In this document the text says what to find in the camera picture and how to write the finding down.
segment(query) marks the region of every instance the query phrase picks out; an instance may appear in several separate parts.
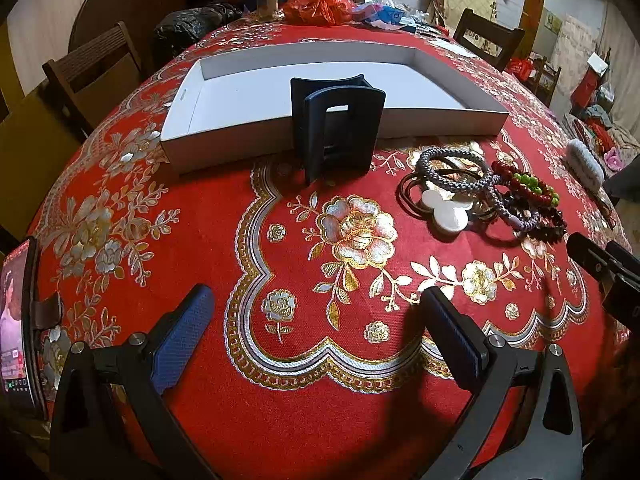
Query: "smartphone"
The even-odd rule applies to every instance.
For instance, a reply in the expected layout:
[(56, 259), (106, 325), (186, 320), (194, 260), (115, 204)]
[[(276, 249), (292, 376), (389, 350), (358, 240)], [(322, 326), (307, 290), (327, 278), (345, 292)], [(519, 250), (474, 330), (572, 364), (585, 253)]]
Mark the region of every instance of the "smartphone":
[(37, 418), (46, 417), (38, 379), (38, 363), (31, 329), (37, 241), (28, 237), (12, 251), (0, 272), (0, 378), (12, 408)]

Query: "white mickey mouse charm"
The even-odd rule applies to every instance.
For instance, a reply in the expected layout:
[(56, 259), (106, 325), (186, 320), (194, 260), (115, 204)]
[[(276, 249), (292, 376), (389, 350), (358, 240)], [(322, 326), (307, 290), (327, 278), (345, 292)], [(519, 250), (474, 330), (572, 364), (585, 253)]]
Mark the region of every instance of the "white mickey mouse charm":
[(439, 192), (428, 189), (423, 192), (422, 205), (433, 211), (433, 223), (446, 235), (457, 235), (469, 222), (466, 212), (474, 205), (473, 199), (457, 193), (451, 200), (443, 200)]

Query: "white fluffy object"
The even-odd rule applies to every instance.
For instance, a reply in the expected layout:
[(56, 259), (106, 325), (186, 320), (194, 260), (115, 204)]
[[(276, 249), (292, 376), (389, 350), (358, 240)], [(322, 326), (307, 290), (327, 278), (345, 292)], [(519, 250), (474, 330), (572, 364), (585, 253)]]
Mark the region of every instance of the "white fluffy object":
[(581, 140), (569, 141), (564, 152), (564, 160), (574, 170), (580, 183), (593, 194), (597, 194), (604, 182), (604, 172)]

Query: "red tablecloth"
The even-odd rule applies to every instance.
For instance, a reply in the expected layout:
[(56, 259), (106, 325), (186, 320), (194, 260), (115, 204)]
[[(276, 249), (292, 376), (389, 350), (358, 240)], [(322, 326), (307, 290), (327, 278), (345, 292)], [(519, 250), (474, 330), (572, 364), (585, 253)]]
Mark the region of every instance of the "red tablecloth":
[[(383, 144), (366, 176), (331, 175), (309, 188), (290, 153), (170, 176), (158, 131), (196, 59), (337, 39), (421, 48), (493, 95), (510, 118), (495, 139), (447, 139), (443, 130), (437, 139)], [(268, 91), (240, 96), (237, 113)], [(513, 76), (410, 34), (244, 21), (221, 28), (94, 131), (34, 222), (40, 294), (58, 290), (66, 306), (44, 341), (49, 399), (71, 342), (108, 346), (147, 331), (197, 282), (213, 289), (215, 314), (164, 397), (227, 480), (402, 479), (427, 463), (468, 399), (416, 322), (419, 291), (433, 284), (513, 345), (558, 341), (582, 399), (616, 332), (596, 283), (564, 244), (515, 240), (503, 222), (442, 240), (394, 197), (423, 147), (454, 144), (552, 184), (570, 232), (627, 245), (562, 166), (566, 142)]]

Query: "blue gripper pad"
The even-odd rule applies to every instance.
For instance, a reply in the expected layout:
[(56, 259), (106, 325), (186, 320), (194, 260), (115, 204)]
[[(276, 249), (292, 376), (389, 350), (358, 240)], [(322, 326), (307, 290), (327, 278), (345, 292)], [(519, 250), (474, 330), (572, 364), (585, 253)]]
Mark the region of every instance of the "blue gripper pad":
[(456, 384), (463, 390), (474, 391), (482, 373), (484, 351), (479, 348), (484, 338), (482, 331), (472, 320), (461, 316), (436, 286), (422, 293), (420, 308), (425, 326)]
[(193, 350), (213, 316), (213, 293), (208, 286), (194, 286), (174, 311), (178, 319), (154, 354), (151, 374), (158, 395), (178, 383)]

